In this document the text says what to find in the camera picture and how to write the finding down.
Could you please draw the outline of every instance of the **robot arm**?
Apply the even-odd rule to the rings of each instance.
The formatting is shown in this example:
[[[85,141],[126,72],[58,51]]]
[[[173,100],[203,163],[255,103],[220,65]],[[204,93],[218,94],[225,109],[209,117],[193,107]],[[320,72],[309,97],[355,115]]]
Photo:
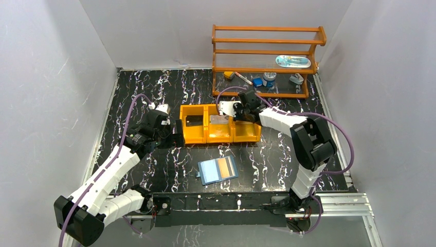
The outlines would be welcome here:
[[[337,152],[327,123],[319,117],[289,116],[278,108],[267,108],[252,89],[239,93],[239,98],[241,101],[220,102],[220,112],[233,116],[234,120],[254,122],[290,136],[300,163],[289,198],[271,202],[269,207],[293,211],[307,208],[312,200],[311,189]]]
[[[116,219],[132,212],[148,212],[152,208],[152,194],[140,186],[133,186],[122,195],[111,200],[107,196],[120,182],[121,178],[143,157],[155,148],[182,147],[184,145],[181,121],[172,125],[168,119],[168,105],[159,105],[149,110],[144,121],[127,130],[124,143],[119,143],[109,158],[94,172],[94,174],[68,199],[60,196],[54,203],[57,225],[62,229],[65,219],[72,206],[79,200],[66,233],[84,246],[94,243],[103,229]]]

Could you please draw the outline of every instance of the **white arm segment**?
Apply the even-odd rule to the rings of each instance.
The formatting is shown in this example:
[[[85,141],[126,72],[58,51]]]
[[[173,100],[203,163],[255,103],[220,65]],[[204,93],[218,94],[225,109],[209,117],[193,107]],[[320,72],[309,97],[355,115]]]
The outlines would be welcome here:
[[[108,163],[112,160],[119,149],[117,145],[109,158],[100,166],[100,168],[94,172],[94,174],[82,185],[78,190],[74,191],[71,196],[72,202],[76,202],[77,198],[84,192],[90,183],[94,185],[90,191],[85,195],[82,201],[79,203],[79,207],[86,205],[88,207],[87,212],[95,216],[100,210],[100,206],[109,193],[120,182],[121,178],[136,164],[140,162],[140,159],[136,153],[130,153],[130,148],[123,147],[118,158],[114,160],[110,167],[107,167]]]
[[[262,126],[273,128],[286,134],[287,136],[290,136],[290,129],[292,126],[300,124],[307,119],[307,117],[301,116],[285,116],[275,112],[272,108],[264,109],[261,113],[259,113],[259,117]]]
[[[236,117],[236,112],[233,109],[235,103],[241,103],[240,101],[221,101],[220,102],[220,115],[226,114],[228,116]]]
[[[105,200],[98,213],[105,214],[103,220],[104,227],[114,222],[116,219],[136,210],[140,210],[144,197],[136,190],[129,189],[124,194],[113,199]]]
[[[262,126],[270,127],[290,136],[290,128],[293,125],[300,124],[306,121],[306,117],[301,116],[285,116],[277,113],[271,108],[263,110],[260,114],[260,122]],[[302,165],[299,165],[297,179],[293,183],[291,189],[300,198],[304,199],[309,196],[311,188],[315,186],[315,182],[320,173],[324,170],[326,164],[322,164],[315,171],[308,170]]]

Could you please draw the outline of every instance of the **gray object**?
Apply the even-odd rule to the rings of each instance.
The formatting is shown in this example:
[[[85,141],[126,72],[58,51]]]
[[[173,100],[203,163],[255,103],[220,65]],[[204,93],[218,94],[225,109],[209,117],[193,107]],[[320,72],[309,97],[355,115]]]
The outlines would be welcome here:
[[[301,85],[303,84],[304,78],[299,73],[296,73],[295,75],[290,76],[289,81]]]

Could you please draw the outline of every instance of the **yellow bin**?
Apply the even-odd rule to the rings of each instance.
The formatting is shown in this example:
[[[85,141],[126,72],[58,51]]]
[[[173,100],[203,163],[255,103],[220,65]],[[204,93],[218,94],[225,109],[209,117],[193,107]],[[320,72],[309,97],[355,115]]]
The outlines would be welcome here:
[[[185,144],[206,143],[207,113],[204,105],[181,105],[180,119],[183,122]]]
[[[181,105],[186,144],[258,142],[261,126],[219,116],[215,104]]]

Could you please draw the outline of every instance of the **color card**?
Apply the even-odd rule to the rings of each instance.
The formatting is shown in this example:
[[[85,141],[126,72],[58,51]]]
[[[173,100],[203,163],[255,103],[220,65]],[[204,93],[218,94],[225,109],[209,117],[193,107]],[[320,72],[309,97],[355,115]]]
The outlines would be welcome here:
[[[203,185],[238,177],[233,156],[199,162],[198,168]]]

